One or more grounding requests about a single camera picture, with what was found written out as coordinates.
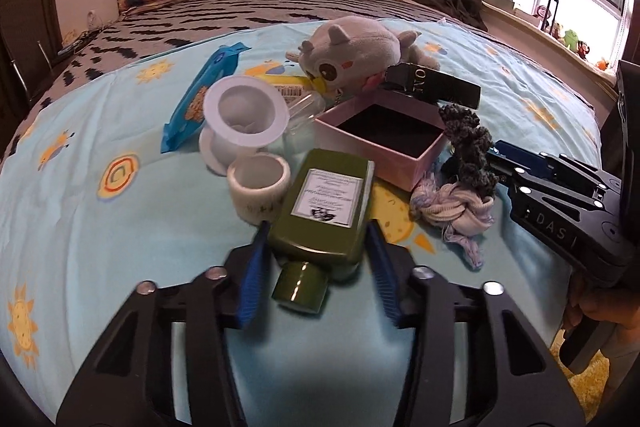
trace bottle label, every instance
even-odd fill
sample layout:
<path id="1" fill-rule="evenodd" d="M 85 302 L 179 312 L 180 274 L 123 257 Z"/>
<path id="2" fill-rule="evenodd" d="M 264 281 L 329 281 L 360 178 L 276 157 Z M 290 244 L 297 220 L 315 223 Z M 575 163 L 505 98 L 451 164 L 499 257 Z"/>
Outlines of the bottle label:
<path id="1" fill-rule="evenodd" d="M 291 215 L 348 229 L 353 223 L 361 187 L 361 178 L 309 169 Z"/>

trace window sill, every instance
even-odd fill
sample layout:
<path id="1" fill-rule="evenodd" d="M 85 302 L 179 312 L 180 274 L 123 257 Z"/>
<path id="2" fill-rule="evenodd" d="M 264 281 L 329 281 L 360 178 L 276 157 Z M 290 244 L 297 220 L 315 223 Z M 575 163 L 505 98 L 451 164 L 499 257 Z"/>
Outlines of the window sill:
<path id="1" fill-rule="evenodd" d="M 511 26 L 514 26 L 514 28 L 535 38 L 538 42 L 544 44 L 549 52 L 580 68 L 584 75 L 588 77 L 588 79 L 590 79 L 590 81 L 602 90 L 611 100 L 617 100 L 618 95 L 614 90 L 616 75 L 612 71 L 602 71 L 596 66 L 593 66 L 590 62 L 582 60 L 574 52 L 569 51 L 568 48 L 565 48 L 560 42 L 556 41 L 551 35 L 540 31 L 540 29 L 522 19 L 519 19 L 511 13 L 505 12 L 504 10 L 496 8 L 495 6 L 485 2 L 482 3 L 482 11 L 487 12 L 490 16 L 507 22 Z"/>

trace metal bolt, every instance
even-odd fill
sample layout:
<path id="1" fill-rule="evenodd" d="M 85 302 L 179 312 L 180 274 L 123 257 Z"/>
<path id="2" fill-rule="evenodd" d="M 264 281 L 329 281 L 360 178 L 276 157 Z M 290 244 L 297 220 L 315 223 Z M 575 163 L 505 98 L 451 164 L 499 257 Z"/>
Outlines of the metal bolt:
<path id="1" fill-rule="evenodd" d="M 149 293 L 156 291 L 156 288 L 158 287 L 153 281 L 143 281 L 136 286 L 136 292 L 140 295 L 149 295 Z"/>
<path id="2" fill-rule="evenodd" d="M 226 277 L 226 270 L 222 266 L 212 266 L 204 273 L 204 277 L 212 281 L 224 279 Z"/>
<path id="3" fill-rule="evenodd" d="M 487 293 L 489 295 L 502 295 L 504 293 L 504 286 L 495 281 L 484 283 L 482 289 L 484 290 L 484 293 Z"/>
<path id="4" fill-rule="evenodd" d="M 416 279 L 433 279 L 436 274 L 434 274 L 431 268 L 426 266 L 416 266 L 411 273 L 414 275 Z"/>

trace light blue bed sheet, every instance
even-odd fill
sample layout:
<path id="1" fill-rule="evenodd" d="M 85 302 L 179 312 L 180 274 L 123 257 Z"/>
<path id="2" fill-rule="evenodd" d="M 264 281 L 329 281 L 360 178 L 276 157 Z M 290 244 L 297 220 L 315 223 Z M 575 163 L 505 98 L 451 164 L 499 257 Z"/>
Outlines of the light blue bed sheet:
<path id="1" fill-rule="evenodd" d="M 263 64 L 271 74 L 302 75 L 284 54 L 319 24 L 236 32 L 105 74 L 44 109 L 6 160 L 0 349 L 51 419 L 137 282 L 187 282 L 254 233 L 233 212 L 226 180 L 207 171 L 196 140 L 159 152 L 162 126 L 198 70 L 221 44 L 242 42 L 251 49 L 240 55 L 238 73 Z M 443 71 L 482 86 L 478 113 L 495 140 L 600 164 L 593 109 L 540 67 L 459 25 L 385 24 L 420 30 L 418 42 Z M 120 173 L 111 182 L 109 169 Z M 506 191 L 498 195 L 497 222 L 480 240 L 486 262 L 479 273 L 433 230 L 415 227 L 402 244 L 453 282 L 501 281 L 550 343 L 570 270 L 510 221 Z M 418 246 L 418 234 L 434 253 Z M 228 334 L 249 425 L 392 425 L 412 337 L 386 320 L 366 261 L 353 282 L 332 286 L 320 317 L 268 299 L 247 330 Z M 178 416 L 188 418 L 184 378 L 176 374 L 175 393 Z"/>

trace blue wrapper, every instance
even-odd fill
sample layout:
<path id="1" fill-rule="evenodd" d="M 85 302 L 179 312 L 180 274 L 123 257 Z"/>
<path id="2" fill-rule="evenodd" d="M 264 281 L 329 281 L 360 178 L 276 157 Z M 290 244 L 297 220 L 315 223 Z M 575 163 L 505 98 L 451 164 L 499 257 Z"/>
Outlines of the blue wrapper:
<path id="1" fill-rule="evenodd" d="M 175 151 L 188 137 L 202 127 L 204 123 L 204 114 L 202 113 L 204 94 L 220 78 L 234 74 L 238 66 L 238 55 L 248 49 L 250 48 L 247 48 L 242 42 L 238 42 L 233 46 L 220 46 L 209 57 L 175 108 L 169 123 L 164 124 L 160 145 L 161 153 Z"/>

